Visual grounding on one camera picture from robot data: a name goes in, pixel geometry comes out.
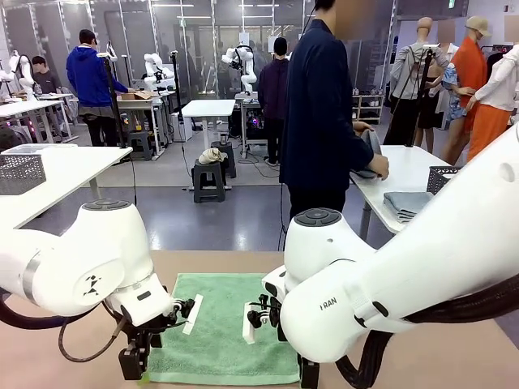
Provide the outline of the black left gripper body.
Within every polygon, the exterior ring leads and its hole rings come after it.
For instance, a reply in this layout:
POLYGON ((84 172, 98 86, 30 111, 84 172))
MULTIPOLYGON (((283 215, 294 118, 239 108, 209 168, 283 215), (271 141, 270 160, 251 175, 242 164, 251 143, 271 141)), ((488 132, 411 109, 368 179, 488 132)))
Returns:
POLYGON ((125 323, 122 332, 128 345, 118 354, 119 364, 125 380, 140 380, 148 368, 151 348, 161 348, 162 328, 135 327, 125 323))

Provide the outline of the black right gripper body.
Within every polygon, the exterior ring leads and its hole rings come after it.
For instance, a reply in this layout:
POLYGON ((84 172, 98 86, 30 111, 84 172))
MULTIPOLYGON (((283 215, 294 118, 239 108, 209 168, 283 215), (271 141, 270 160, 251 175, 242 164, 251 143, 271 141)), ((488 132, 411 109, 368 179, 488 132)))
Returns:
POLYGON ((298 355, 299 382, 302 389, 317 389, 320 376, 320 364, 308 361, 298 355))

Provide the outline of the person's right hand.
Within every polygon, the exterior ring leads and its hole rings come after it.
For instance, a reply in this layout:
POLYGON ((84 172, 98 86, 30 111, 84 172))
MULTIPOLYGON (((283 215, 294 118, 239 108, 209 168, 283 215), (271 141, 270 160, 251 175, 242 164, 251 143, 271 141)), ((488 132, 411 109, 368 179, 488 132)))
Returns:
POLYGON ((389 175, 389 163, 388 158, 380 154, 375 154, 371 162, 367 166, 369 170, 376 173, 382 180, 388 178, 389 175))

